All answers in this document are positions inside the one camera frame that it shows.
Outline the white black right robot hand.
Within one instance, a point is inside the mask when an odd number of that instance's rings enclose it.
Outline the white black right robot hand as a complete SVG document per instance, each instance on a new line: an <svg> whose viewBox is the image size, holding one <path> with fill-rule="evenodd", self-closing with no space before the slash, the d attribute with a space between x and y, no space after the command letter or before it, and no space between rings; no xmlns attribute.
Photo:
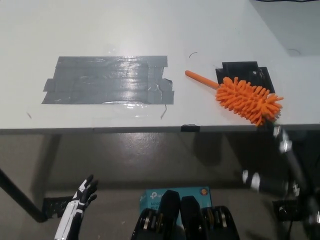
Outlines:
<svg viewBox="0 0 320 240"><path fill-rule="evenodd" d="M258 172L250 172L245 169L242 171L242 182L247 187L259 193L268 193L279 197L286 197L290 194L296 197L302 192L310 190L308 178L304 168L293 149L293 141L287 131L280 125L272 124L272 135L277 144L281 156L288 164L288 180L277 180L262 176Z"/></svg>

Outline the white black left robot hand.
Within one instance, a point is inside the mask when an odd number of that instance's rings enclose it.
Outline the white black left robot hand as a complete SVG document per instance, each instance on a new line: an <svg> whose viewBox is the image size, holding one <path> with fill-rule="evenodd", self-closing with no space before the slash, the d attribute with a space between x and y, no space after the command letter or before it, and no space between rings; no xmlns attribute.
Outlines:
<svg viewBox="0 0 320 240"><path fill-rule="evenodd" d="M61 217L55 240L78 240L86 209L97 198L98 180L89 175L78 187L71 201L67 204Z"/></svg>

